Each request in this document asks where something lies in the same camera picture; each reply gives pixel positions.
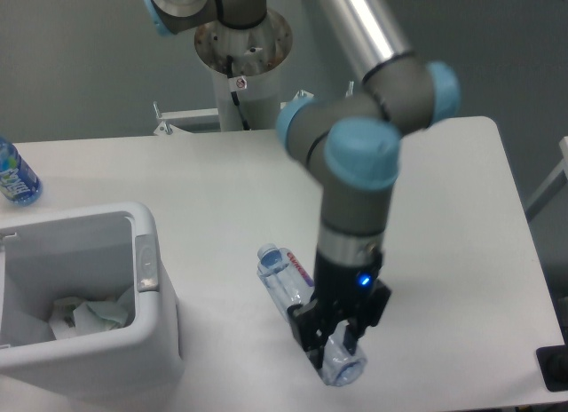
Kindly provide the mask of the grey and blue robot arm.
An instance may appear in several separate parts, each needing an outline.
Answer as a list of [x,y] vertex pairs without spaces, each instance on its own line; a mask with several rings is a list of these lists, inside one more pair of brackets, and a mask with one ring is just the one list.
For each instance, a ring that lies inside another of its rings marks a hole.
[[254,80],[291,47],[286,21],[267,0],[144,0],[160,33],[194,31],[201,61],[221,79],[221,127],[253,130],[254,115],[268,112],[288,155],[322,186],[314,292],[288,309],[294,338],[322,368],[335,329],[343,326],[343,347],[354,353],[389,300],[379,272],[401,139],[453,117],[461,93],[448,65],[416,57],[385,0],[317,2],[362,92],[281,105],[253,95]]

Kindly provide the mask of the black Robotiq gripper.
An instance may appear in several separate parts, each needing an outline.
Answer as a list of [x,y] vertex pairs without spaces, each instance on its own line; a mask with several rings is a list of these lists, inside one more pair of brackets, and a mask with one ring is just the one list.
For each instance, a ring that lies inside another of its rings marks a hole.
[[355,266],[316,254],[312,301],[287,309],[293,337],[316,370],[323,368],[325,346],[338,323],[344,321],[343,346],[349,354],[357,352],[367,328],[378,324],[391,296],[379,279],[382,266],[381,252],[374,253],[368,264]]

